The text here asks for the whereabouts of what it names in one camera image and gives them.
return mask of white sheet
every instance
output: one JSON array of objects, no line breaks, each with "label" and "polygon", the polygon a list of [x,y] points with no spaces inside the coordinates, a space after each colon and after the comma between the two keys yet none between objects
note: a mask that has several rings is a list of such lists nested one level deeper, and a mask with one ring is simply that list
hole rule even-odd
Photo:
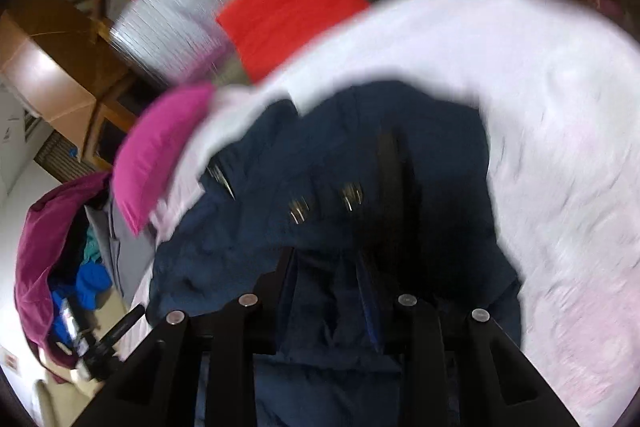
[{"label": "white sheet", "polygon": [[[151,277],[153,275],[154,264],[151,263],[145,271],[140,281],[140,286],[133,295],[131,301],[130,310],[135,308],[138,304],[142,304],[145,309],[149,304],[149,284],[151,284]],[[133,353],[133,350],[138,347],[138,344],[144,340],[144,338],[151,332],[151,326],[146,321],[146,317],[142,317],[136,322],[127,333],[125,333],[120,339],[118,344],[118,356],[121,360],[126,360],[127,357]]]},{"label": "white sheet", "polygon": [[582,426],[612,425],[640,384],[637,44],[565,0],[385,0],[207,121],[199,172],[271,100],[376,78],[480,108],[524,351]]},{"label": "white sheet", "polygon": [[184,213],[202,195],[202,187],[198,179],[211,156],[209,153],[211,139],[215,136],[217,129],[225,128],[220,120],[220,113],[241,106],[251,98],[253,92],[253,87],[235,85],[220,87],[216,90],[209,116],[197,127],[187,142],[174,169],[169,189],[149,216],[158,232],[156,236],[158,244],[171,238]]}]

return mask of white wall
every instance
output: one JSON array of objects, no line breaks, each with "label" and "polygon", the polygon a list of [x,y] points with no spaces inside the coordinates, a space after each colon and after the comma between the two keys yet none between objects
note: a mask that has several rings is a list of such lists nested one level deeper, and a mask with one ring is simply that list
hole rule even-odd
[{"label": "white wall", "polygon": [[0,208],[0,346],[18,358],[19,375],[14,375],[7,367],[2,369],[30,413],[33,412],[33,384],[44,377],[44,370],[27,346],[15,309],[15,259],[27,210],[58,185],[59,181],[30,161]]},{"label": "white wall", "polygon": [[25,140],[22,105],[0,84],[0,206],[51,132],[49,124],[40,122]]}]

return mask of clothes pile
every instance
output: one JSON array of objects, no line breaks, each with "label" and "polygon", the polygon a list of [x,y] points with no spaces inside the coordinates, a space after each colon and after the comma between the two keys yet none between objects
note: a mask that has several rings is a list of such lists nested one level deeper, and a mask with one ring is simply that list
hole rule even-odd
[{"label": "clothes pile", "polygon": [[102,264],[146,306],[123,358],[169,311],[216,311],[293,247],[289,328],[254,360],[259,424],[393,425],[399,365],[367,339],[353,262],[391,133],[420,191],[425,291],[443,312],[488,309],[581,425],[613,425],[640,385],[637,44],[568,0],[224,0],[206,17],[254,85],[168,90],[111,178],[34,205],[25,231],[49,237],[20,243],[28,336],[52,351],[46,281],[88,202],[106,214],[83,209]]}]

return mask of red fabric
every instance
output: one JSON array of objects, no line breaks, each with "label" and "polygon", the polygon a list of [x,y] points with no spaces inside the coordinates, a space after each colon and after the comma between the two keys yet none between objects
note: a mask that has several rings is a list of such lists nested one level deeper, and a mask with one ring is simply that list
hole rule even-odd
[{"label": "red fabric", "polygon": [[313,37],[367,7],[366,0],[231,0],[218,23],[258,82]]}]

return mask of navy blue jacket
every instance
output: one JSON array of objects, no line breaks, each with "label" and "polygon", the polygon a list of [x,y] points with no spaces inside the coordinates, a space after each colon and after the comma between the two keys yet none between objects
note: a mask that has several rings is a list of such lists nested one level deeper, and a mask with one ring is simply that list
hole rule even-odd
[{"label": "navy blue jacket", "polygon": [[[399,365],[367,336],[358,239],[341,197],[358,184],[362,206],[380,211],[376,140],[385,131],[402,137],[420,188],[425,288],[462,310],[488,309],[520,342],[520,283],[495,240],[478,112],[395,81],[352,87],[303,117],[282,100],[212,158],[206,193],[158,248],[147,309],[152,325],[173,309],[216,311],[272,271],[281,247],[298,249],[284,342],[255,359],[261,426],[396,424]],[[295,201],[308,206],[300,224]]]}]

